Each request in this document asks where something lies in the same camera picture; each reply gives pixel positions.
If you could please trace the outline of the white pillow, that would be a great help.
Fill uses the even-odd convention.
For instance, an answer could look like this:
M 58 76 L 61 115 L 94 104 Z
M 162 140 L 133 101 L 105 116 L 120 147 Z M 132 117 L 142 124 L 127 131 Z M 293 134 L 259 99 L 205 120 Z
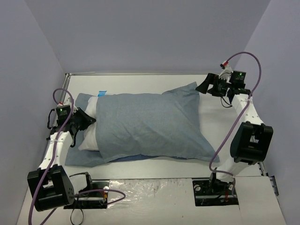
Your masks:
M 90 117 L 96 118 L 98 97 L 90 97 L 85 113 Z M 97 151 L 98 145 L 96 141 L 96 123 L 90 125 L 83 133 L 84 140 L 78 147 L 79 150 Z

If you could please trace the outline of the blue patterned pillowcase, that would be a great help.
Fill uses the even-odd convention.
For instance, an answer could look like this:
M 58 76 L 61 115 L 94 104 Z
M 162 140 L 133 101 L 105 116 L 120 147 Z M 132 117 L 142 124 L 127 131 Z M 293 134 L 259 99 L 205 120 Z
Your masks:
M 65 164 L 94 167 L 155 157 L 218 162 L 213 147 L 200 130 L 200 95 L 196 87 L 192 82 L 162 94 L 98 97 L 95 119 L 99 150 L 79 150 L 84 131 L 79 132 Z M 80 93 L 75 106 L 85 111 L 90 97 L 93 96 Z

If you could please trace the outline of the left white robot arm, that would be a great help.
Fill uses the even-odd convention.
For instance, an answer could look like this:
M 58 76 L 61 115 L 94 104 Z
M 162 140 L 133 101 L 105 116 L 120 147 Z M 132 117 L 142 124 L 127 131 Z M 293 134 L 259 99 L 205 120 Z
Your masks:
M 69 148 L 76 144 L 77 133 L 96 123 L 96 119 L 81 108 L 73 110 L 70 105 L 60 105 L 52 111 L 57 113 L 57 120 L 51 127 L 46 154 L 39 168 L 27 176 L 37 211 L 73 204 L 74 187 L 63 166 Z

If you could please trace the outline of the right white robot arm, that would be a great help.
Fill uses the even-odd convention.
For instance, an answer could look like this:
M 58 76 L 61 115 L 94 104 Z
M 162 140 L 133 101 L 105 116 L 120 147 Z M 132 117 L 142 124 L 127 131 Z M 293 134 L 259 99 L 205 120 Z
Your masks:
M 238 117 L 238 125 L 230 144 L 230 156 L 219 167 L 210 168 L 209 191 L 220 193 L 234 183 L 245 168 L 265 160 L 273 136 L 273 128 L 267 126 L 259 117 L 251 96 L 244 83 L 245 72 L 225 69 L 220 75 L 209 73 L 196 91 L 215 97 L 227 97 Z

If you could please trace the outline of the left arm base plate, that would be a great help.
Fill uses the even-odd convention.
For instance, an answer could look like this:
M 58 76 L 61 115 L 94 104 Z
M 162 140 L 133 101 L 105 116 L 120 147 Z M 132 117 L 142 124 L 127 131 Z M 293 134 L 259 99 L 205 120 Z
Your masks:
M 108 180 L 93 180 L 91 183 L 91 189 L 109 189 Z M 73 204 L 64 206 L 63 209 L 106 209 L 107 208 L 108 193 L 104 191 L 91 192 L 76 197 Z

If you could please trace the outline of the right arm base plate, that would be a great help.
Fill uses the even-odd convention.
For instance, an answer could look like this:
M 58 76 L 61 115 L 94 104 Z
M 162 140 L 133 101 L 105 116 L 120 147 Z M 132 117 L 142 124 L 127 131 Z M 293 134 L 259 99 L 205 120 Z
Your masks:
M 228 185 L 210 186 L 209 179 L 193 179 L 192 185 L 196 207 L 239 205 L 236 191 Z

